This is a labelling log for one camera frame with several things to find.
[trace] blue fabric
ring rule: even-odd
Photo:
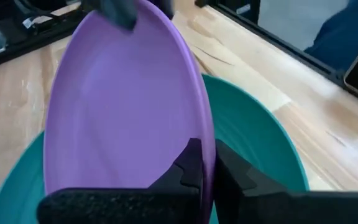
[[[358,55],[358,0],[349,0],[328,19],[305,52],[332,68],[347,70]]]

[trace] purple plate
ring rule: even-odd
[[[47,194],[67,187],[146,188],[203,144],[208,221],[215,160],[211,110],[179,32],[145,0],[133,32],[96,12],[75,31],[55,77],[44,140]]]

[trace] teal bowl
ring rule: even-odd
[[[219,78],[203,75],[215,136],[271,178],[292,190],[308,190],[302,163],[286,132],[257,100]],[[44,133],[25,150],[0,189],[0,223],[37,223],[44,196]],[[210,223],[218,223],[213,209]]]

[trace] gloved hand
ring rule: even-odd
[[[136,0],[83,0],[86,10],[97,10],[114,24],[132,30],[136,25]],[[172,0],[149,0],[167,15],[173,17]]]

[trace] wooden table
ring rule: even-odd
[[[358,99],[209,6],[177,0],[173,23],[200,69],[261,101],[295,143],[314,190],[358,190]],[[0,65],[0,186],[44,128],[70,38]]]

